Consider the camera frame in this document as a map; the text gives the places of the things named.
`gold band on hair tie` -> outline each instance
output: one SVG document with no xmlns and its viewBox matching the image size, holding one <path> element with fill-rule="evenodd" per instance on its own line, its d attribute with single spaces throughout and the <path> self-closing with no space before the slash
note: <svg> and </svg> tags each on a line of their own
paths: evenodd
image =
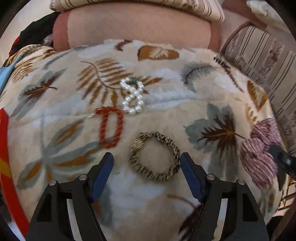
<svg viewBox="0 0 296 241">
<path fill-rule="evenodd" d="M 151 169 L 144 166 L 141 162 L 138 161 L 138 151 L 144 146 L 146 139 L 152 137 L 160 143 L 166 144 L 170 149 L 172 149 L 174 155 L 174 163 L 168 168 L 166 172 L 154 173 Z M 142 174 L 148 180 L 158 182 L 168 181 L 175 174 L 177 174 L 180 169 L 180 150 L 171 138 L 160 134 L 158 131 L 151 133 L 141 132 L 131 144 L 130 163 L 136 172 Z"/>
</svg>

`striped upholstery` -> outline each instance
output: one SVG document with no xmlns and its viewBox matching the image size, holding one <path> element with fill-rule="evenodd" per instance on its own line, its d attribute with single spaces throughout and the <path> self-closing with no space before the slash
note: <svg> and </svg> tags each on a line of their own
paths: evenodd
<svg viewBox="0 0 296 241">
<path fill-rule="evenodd" d="M 267 32 L 249 26 L 232 38 L 225 57 L 265 89 L 288 151 L 296 154 L 295 54 Z"/>
<path fill-rule="evenodd" d="M 50 9 L 63 12 L 68 9 L 90 3 L 98 3 L 110 0 L 51 0 Z M 225 19 L 221 5 L 217 0 L 144 0 L 147 2 L 163 4 L 200 16 L 209 21 L 221 21 Z"/>
</svg>

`pink striped scrunchie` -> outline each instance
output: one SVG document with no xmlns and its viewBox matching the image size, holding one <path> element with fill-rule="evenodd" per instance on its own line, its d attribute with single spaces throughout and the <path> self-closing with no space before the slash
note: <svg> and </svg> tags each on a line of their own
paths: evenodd
<svg viewBox="0 0 296 241">
<path fill-rule="evenodd" d="M 281 135 L 274 118 L 264 119 L 255 124 L 250 138 L 242 142 L 240 150 L 244 169 L 260 189 L 271 187 L 277 174 L 277 164 L 267 152 L 270 145 L 281 147 Z"/>
</svg>

